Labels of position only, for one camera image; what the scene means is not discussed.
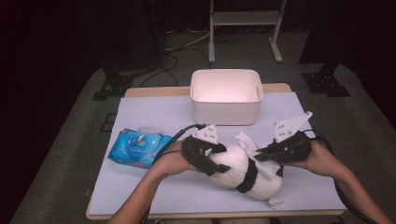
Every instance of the white mount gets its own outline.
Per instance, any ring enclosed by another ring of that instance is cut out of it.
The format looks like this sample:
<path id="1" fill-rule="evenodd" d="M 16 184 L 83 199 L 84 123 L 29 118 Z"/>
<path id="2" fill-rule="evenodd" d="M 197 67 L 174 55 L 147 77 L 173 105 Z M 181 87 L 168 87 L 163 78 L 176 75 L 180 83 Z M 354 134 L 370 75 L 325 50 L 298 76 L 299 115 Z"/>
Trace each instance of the white mount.
<path id="1" fill-rule="evenodd" d="M 219 143 L 218 132 L 213 124 L 193 133 L 192 137 L 215 145 Z"/>
<path id="2" fill-rule="evenodd" d="M 275 124 L 275 141 L 282 142 L 295 135 L 297 131 L 303 126 L 303 124 L 312 117 L 312 112 L 307 111 L 306 113 L 296 116 L 291 119 L 285 119 Z"/>

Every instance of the dark background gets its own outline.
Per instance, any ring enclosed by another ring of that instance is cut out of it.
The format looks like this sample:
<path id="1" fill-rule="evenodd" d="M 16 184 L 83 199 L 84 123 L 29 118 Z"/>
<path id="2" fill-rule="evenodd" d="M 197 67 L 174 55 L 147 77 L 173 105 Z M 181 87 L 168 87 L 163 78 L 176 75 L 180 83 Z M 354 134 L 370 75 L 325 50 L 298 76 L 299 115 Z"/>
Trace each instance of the dark background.
<path id="1" fill-rule="evenodd" d="M 278 8 L 276 2 L 217 0 L 216 9 L 270 10 Z M 206 29 L 209 1 L 0 4 L 0 222 L 7 223 L 92 73 L 104 66 L 158 65 L 163 31 Z M 312 28 L 300 63 L 323 63 L 336 55 L 395 126 L 394 9 L 390 0 L 289 0 L 281 29 Z"/>

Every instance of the white plastic bin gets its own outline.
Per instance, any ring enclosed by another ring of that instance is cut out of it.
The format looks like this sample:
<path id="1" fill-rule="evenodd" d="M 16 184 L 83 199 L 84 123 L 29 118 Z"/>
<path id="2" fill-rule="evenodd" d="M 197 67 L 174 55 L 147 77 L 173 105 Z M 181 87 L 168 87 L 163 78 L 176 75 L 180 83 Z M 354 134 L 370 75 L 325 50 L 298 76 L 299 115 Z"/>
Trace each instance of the white plastic bin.
<path id="1" fill-rule="evenodd" d="M 262 98 L 262 82 L 253 70 L 210 69 L 192 74 L 191 99 L 196 123 L 253 124 Z"/>

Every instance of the blue wipes package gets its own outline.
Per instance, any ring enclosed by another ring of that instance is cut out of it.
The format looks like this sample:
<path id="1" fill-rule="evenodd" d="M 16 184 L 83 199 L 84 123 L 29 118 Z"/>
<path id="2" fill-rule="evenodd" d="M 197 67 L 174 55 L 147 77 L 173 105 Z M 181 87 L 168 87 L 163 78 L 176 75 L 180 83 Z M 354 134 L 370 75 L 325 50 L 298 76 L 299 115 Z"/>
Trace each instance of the blue wipes package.
<path id="1" fill-rule="evenodd" d="M 160 133 L 142 133 L 124 129 L 119 133 L 108 158 L 118 164 L 151 167 L 158 151 L 171 140 L 171 136 Z"/>

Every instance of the human arm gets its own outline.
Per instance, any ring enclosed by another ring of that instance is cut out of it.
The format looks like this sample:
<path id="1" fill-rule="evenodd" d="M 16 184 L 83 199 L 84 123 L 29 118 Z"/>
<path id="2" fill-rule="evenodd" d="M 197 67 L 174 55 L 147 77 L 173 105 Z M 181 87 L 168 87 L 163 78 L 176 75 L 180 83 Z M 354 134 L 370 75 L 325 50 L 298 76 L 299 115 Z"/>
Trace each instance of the human arm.
<path id="1" fill-rule="evenodd" d="M 181 142 L 175 143 L 157 160 L 140 180 L 129 198 L 107 222 L 111 224 L 139 223 L 149 209 L 161 182 L 169 175 L 177 175 L 186 170 L 196 170 L 179 152 Z"/>
<path id="2" fill-rule="evenodd" d="M 325 175 L 334 179 L 340 190 L 352 206 L 360 213 L 377 223 L 392 223 L 387 215 L 375 203 L 359 179 L 319 141 L 311 143 L 312 152 L 306 161 L 287 165 L 304 168 L 316 175 Z"/>

